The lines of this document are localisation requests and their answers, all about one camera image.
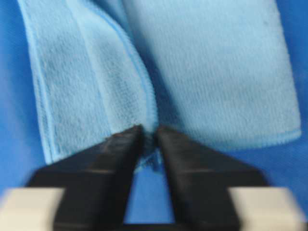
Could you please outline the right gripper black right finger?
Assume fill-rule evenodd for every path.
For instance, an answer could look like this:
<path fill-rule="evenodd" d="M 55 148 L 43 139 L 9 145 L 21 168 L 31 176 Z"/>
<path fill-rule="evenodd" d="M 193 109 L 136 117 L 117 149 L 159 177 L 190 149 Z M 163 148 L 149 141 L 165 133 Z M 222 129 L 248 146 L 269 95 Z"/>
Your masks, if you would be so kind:
<path fill-rule="evenodd" d="M 176 223 L 194 231 L 238 231 L 229 187 L 264 187 L 260 170 L 160 126 L 156 139 L 163 156 Z"/>

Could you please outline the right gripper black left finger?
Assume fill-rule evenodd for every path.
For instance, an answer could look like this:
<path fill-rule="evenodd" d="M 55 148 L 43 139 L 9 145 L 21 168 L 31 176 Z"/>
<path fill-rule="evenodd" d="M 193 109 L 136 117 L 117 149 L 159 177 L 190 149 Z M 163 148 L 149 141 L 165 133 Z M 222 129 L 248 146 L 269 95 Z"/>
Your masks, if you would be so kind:
<path fill-rule="evenodd" d="M 135 166 L 144 148 L 140 125 L 35 171 L 28 188 L 62 188 L 52 229 L 107 231 L 123 224 Z"/>

